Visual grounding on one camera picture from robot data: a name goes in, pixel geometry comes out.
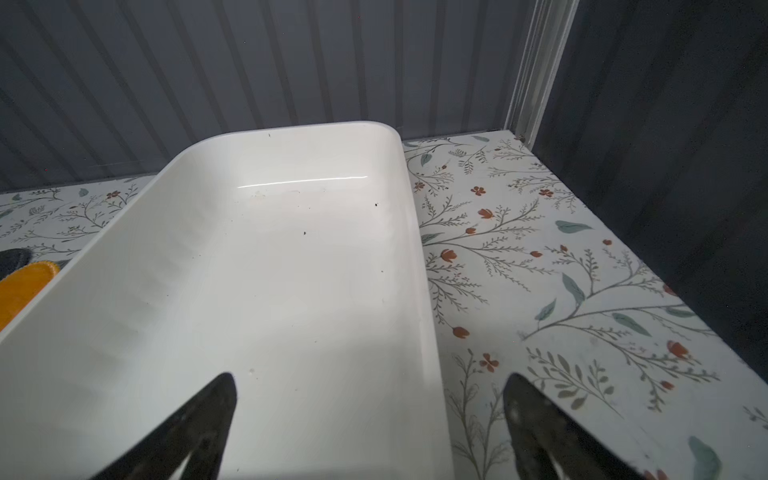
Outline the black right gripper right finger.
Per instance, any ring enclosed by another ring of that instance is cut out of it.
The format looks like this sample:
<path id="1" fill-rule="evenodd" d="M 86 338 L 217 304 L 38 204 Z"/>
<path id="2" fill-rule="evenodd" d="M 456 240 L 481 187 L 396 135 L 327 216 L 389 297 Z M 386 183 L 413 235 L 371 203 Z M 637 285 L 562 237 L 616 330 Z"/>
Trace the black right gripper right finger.
<path id="1" fill-rule="evenodd" d="M 640 479 L 528 379 L 511 374 L 504 417 L 521 479 Z"/>

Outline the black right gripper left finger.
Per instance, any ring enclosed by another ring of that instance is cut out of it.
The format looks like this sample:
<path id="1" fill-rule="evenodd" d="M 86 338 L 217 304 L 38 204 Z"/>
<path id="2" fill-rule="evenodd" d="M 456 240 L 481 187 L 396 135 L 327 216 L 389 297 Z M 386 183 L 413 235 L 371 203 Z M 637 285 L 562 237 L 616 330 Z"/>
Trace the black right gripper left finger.
<path id="1" fill-rule="evenodd" d="M 233 375 L 216 376 L 96 479 L 183 479 L 219 476 L 237 405 Z"/>

